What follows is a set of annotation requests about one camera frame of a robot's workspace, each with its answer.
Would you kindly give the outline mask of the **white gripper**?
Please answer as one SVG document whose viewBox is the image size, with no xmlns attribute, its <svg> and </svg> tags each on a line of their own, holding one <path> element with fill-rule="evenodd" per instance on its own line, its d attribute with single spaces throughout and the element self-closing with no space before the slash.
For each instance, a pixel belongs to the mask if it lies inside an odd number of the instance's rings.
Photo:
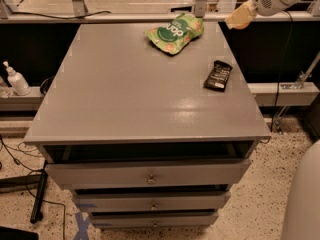
<svg viewBox="0 0 320 240">
<path fill-rule="evenodd" d="M 226 19 L 229 29 L 244 29 L 257 16 L 272 16 L 288 8 L 285 0 L 248 0 L 235 9 Z"/>
</svg>

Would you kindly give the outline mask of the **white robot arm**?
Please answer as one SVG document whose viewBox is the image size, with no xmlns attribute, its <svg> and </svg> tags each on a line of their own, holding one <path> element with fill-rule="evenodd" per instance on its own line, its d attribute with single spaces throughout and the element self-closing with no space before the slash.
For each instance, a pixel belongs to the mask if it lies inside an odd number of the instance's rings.
<svg viewBox="0 0 320 240">
<path fill-rule="evenodd" d="M 272 16 L 301 0 L 248 0 L 225 22 L 229 29 L 247 27 L 257 14 Z M 320 240 L 320 141 L 303 155 L 294 174 L 281 240 Z"/>
</svg>

